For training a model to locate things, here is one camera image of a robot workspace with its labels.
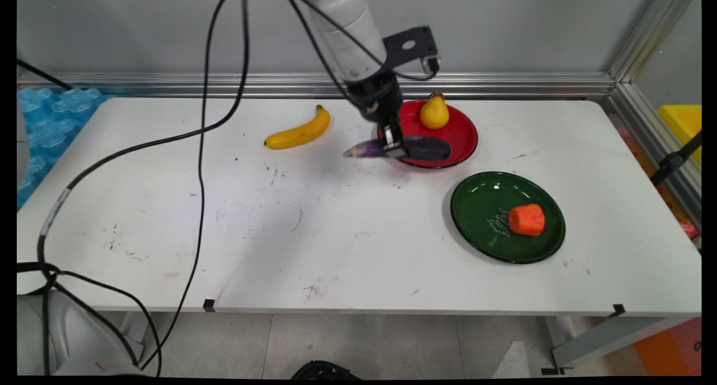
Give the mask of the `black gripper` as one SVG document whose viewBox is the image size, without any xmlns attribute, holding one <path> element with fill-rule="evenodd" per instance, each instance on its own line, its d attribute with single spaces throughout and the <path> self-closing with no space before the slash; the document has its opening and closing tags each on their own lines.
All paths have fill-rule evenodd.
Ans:
<svg viewBox="0 0 717 385">
<path fill-rule="evenodd" d="M 404 133 L 399 110 L 404 103 L 396 74 L 379 71 L 360 81 L 346 81 L 348 94 L 358 104 L 361 116 L 369 122 L 381 125 L 381 145 L 388 156 L 396 159 L 406 157 Z"/>
</svg>

